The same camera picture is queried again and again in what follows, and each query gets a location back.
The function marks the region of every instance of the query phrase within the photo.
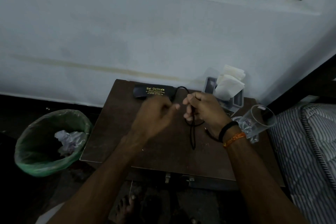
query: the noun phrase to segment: forearm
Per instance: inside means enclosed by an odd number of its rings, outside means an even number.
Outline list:
[[[233,142],[227,153],[254,223],[307,223],[246,138]]]
[[[78,192],[50,219],[51,223],[102,223],[119,192],[136,154],[140,135],[129,133]]]

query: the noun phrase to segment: folded tissue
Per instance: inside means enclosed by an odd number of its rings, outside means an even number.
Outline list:
[[[245,84],[241,82],[244,77],[244,70],[225,65],[223,72],[217,78],[214,96],[221,100],[230,100],[244,88]]]
[[[82,143],[85,143],[85,133],[84,132],[72,132],[67,133],[65,130],[61,130],[55,133],[55,137],[62,143],[62,147],[58,149],[61,156],[70,156],[76,148],[78,148]]]

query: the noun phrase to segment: dark floor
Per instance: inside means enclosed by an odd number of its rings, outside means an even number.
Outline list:
[[[60,109],[77,109],[95,124],[101,108],[86,107],[0,96],[0,154],[2,164],[2,201],[8,210],[4,214],[11,223],[35,223],[47,210],[69,199],[94,172],[88,164],[77,161],[66,170],[36,178],[23,173],[14,163],[13,155],[17,138],[37,118]],[[115,213],[117,202],[129,192],[140,193],[146,200],[155,195],[161,200],[162,214],[158,223],[170,220],[170,192],[177,195],[180,207],[190,217],[202,223],[249,223],[240,192],[221,192],[188,187],[169,188],[160,183],[125,181],[110,216]]]

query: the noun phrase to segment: bare foot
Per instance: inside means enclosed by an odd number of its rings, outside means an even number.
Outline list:
[[[117,212],[115,214],[114,222],[116,224],[127,224],[134,219],[134,202],[135,196],[132,195],[123,197],[117,206]]]

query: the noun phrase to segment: trash bag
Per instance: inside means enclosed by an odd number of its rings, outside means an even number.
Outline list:
[[[54,135],[61,130],[86,134],[85,142],[68,157],[62,157],[58,152],[62,143]],[[17,140],[15,163],[22,171],[36,177],[63,170],[80,158],[91,131],[90,120],[78,110],[48,113],[30,124]]]

